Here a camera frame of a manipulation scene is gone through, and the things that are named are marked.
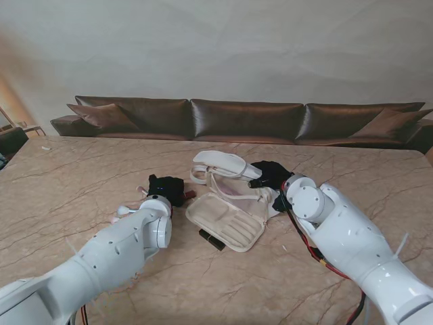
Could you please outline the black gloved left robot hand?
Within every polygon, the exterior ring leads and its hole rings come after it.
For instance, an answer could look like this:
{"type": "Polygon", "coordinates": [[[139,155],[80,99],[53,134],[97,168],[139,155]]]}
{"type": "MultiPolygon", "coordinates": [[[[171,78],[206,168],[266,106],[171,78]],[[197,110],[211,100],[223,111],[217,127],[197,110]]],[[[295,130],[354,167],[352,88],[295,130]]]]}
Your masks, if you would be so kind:
{"type": "Polygon", "coordinates": [[[173,207],[181,207],[185,202],[184,181],[177,177],[156,177],[154,174],[149,176],[148,196],[163,196],[173,207]]]}

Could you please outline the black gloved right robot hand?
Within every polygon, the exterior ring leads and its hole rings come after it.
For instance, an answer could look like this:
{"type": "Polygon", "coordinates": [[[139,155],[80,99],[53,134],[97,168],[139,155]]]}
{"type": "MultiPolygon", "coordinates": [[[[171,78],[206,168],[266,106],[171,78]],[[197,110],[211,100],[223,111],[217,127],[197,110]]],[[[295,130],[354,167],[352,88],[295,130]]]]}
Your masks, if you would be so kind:
{"type": "Polygon", "coordinates": [[[294,175],[293,172],[288,171],[281,164],[274,161],[262,160],[252,163],[252,166],[260,169],[262,175],[258,179],[253,179],[248,183],[250,188],[268,187],[278,191],[294,175]]]}

